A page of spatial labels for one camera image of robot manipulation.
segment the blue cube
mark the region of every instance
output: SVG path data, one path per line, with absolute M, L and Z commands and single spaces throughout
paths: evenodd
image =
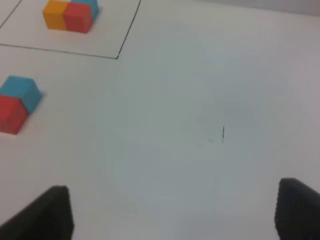
M 19 98 L 29 114 L 34 112 L 42 97 L 33 79 L 20 76 L 9 76 L 0 88 L 0 95 Z
M 72 0 L 72 2 L 79 4 L 89 4 L 91 8 L 93 21 L 96 20 L 96 17 L 99 13 L 98 0 Z

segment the red cube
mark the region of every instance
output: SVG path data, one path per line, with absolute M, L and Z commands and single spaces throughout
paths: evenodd
M 19 98 L 0 95 L 0 132 L 17 134 L 28 112 Z
M 66 7 L 63 18 L 66 29 L 77 33 L 88 33 L 94 23 L 89 4 L 70 2 Z

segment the wooden block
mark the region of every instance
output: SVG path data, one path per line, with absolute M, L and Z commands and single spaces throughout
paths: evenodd
M 70 2 L 63 17 L 66 29 L 77 33 L 88 33 L 94 22 L 89 4 Z
M 98 1 L 97 0 L 71 0 L 73 3 L 78 3 L 78 4 L 89 4 L 91 8 L 91 14 L 93 21 L 96 20 L 98 14 L 99 14 L 99 6 L 98 6 Z
M 64 12 L 69 2 L 51 0 L 42 11 L 48 29 L 66 30 Z
M 0 132 L 17 134 L 28 117 L 19 98 L 0 95 Z
M 42 97 L 33 79 L 20 76 L 9 76 L 0 88 L 0 95 L 20 99 L 29 114 L 34 112 Z

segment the black line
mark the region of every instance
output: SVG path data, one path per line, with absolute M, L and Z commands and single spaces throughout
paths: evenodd
M 122 46 L 121 46 L 121 48 L 120 48 L 120 51 L 119 51 L 118 56 L 116 57 L 116 59 L 119 58 L 120 53 L 121 53 L 121 51 L 122 51 L 122 48 L 123 48 L 124 45 L 125 45 L 125 42 L 126 42 L 126 40 L 127 40 L 127 37 L 128 37 L 128 35 L 129 35 L 129 32 L 130 32 L 130 30 L 131 30 L 131 27 L 132 27 L 132 25 L 134 24 L 134 21 L 135 21 L 135 19 L 136 19 L 137 13 L 138 13 L 138 11 L 139 11 L 141 1 L 142 1 L 142 0 L 139 1 L 138 7 L 136 8 L 136 11 L 135 11 L 135 14 L 134 14 L 134 16 L 133 16 L 132 22 L 131 22 L 131 24 L 130 24 L 130 27 L 129 27 L 129 29 L 128 29 L 128 32 L 127 32 L 126 35 L 125 35 L 124 41 L 123 41 L 123 43 L 122 43 Z
M 11 47 L 11 48 L 20 48 L 20 49 L 40 50 L 40 51 L 63 53 L 63 54 L 73 54 L 73 55 L 80 55 L 80 56 L 87 56 L 87 57 L 94 57 L 94 58 L 101 58 L 101 59 L 113 59 L 113 60 L 117 59 L 117 57 L 78 53 L 78 52 L 72 52 L 72 51 L 54 50 L 54 49 L 47 49 L 47 48 L 40 48 L 40 47 L 19 46 L 19 45 L 11 45 L 11 44 L 4 44 L 4 43 L 0 43 L 0 46 Z
M 1 23 L 0 25 L 0 29 L 5 25 L 5 23 L 8 21 L 8 19 L 11 17 L 11 15 L 14 13 L 14 11 L 17 9 L 17 7 L 20 5 L 20 3 L 22 2 L 22 0 L 20 0 L 18 2 L 18 4 L 14 7 L 14 9 L 10 12 L 10 14 L 5 18 L 5 20 L 3 21 L 3 23 Z

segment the block pair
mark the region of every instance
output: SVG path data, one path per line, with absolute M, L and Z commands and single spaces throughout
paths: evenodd
M 41 97 L 33 79 L 9 76 L 0 88 L 0 132 L 16 135 Z
M 88 33 L 99 13 L 97 0 L 50 0 L 42 11 L 48 29 Z

